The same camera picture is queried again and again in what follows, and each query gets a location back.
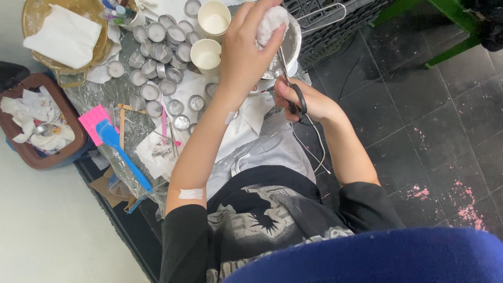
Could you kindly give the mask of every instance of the forearm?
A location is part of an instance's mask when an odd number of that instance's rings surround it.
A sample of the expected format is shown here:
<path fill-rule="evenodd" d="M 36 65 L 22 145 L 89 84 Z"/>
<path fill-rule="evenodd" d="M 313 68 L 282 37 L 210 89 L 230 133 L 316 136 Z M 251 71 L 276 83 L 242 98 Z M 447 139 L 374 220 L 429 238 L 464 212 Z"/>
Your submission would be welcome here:
<path fill-rule="evenodd" d="M 339 105 L 323 121 L 323 131 L 332 159 L 333 171 L 341 185 L 369 182 L 379 185 L 377 173 L 367 152 Z"/>
<path fill-rule="evenodd" d="M 195 203 L 206 207 L 206 182 L 228 127 L 225 120 L 230 112 L 237 111 L 242 104 L 238 96 L 228 95 L 229 93 L 232 93 L 232 90 L 225 86 L 218 88 L 180 154 L 167 192 L 166 213 L 186 204 Z M 179 199 L 183 189 L 203 189 L 203 198 Z"/>

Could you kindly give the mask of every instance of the blue spatula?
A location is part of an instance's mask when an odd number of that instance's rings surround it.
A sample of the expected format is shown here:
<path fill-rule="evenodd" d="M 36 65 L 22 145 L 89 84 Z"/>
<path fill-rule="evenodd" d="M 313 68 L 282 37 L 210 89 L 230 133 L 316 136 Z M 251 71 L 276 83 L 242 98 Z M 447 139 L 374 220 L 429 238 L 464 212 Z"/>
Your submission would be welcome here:
<path fill-rule="evenodd" d="M 122 159 L 126 162 L 127 166 L 129 166 L 129 169 L 131 169 L 131 172 L 133 172 L 133 175 L 136 177 L 138 182 L 140 182 L 140 185 L 142 185 L 147 192 L 152 192 L 152 186 L 148 182 L 147 178 L 145 178 L 141 171 L 134 166 L 131 159 L 129 159 L 127 154 L 122 150 L 119 144 L 119 134 L 117 134 L 110 122 L 107 119 L 99 122 L 96 125 L 96 132 L 104 144 L 117 150 Z"/>

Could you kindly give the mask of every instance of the wooden stick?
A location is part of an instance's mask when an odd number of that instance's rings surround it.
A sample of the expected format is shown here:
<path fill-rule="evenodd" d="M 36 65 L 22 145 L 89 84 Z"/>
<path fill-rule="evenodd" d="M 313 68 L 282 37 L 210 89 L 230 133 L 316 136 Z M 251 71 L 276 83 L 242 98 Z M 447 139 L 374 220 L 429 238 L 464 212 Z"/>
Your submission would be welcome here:
<path fill-rule="evenodd" d="M 117 106 L 118 106 L 119 108 L 121 108 L 121 109 L 126 109 L 126 110 L 129 110 L 129 111 L 134 111 L 134 110 L 133 110 L 133 108 L 131 108 L 131 106 L 126 105 L 126 104 L 119 103 L 119 104 L 117 104 Z M 135 112 L 139 112 L 139 113 L 147 114 L 147 111 L 145 111 L 145 110 L 135 111 Z"/>
<path fill-rule="evenodd" d="M 119 125 L 119 145 L 124 149 L 124 122 L 126 121 L 126 110 L 121 108 L 120 111 L 120 125 Z"/>

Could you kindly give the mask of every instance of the pink sticky note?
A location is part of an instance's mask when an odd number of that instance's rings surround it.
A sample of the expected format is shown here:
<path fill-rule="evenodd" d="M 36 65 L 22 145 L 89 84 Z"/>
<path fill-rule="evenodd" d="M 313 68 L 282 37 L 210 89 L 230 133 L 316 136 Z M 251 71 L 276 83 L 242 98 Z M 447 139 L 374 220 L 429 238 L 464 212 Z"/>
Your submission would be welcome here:
<path fill-rule="evenodd" d="M 112 123 L 112 120 L 108 116 L 108 113 L 101 105 L 98 105 L 95 108 L 91 109 L 88 113 L 82 115 L 78 119 L 97 147 L 102 145 L 103 141 L 98 137 L 98 133 L 96 132 L 96 125 L 105 119 Z"/>

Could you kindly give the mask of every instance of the metal handle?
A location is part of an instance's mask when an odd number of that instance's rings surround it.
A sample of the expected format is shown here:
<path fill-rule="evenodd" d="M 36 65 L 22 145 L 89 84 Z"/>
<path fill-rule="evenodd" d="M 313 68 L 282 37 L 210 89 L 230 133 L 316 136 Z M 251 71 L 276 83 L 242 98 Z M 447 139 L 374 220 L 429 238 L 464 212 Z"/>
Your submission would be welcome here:
<path fill-rule="evenodd" d="M 75 82 L 75 83 L 67 83 L 67 84 L 62 84 L 60 79 L 59 79 L 59 76 L 60 76 L 60 73 L 59 71 L 57 70 L 56 71 L 56 79 L 58 81 L 58 85 L 62 88 L 74 88 L 74 87 L 78 87 L 80 86 L 81 84 L 85 83 L 87 78 L 88 78 L 88 70 L 89 70 L 89 67 L 87 67 L 85 70 L 84 70 L 84 78 L 81 82 Z"/>

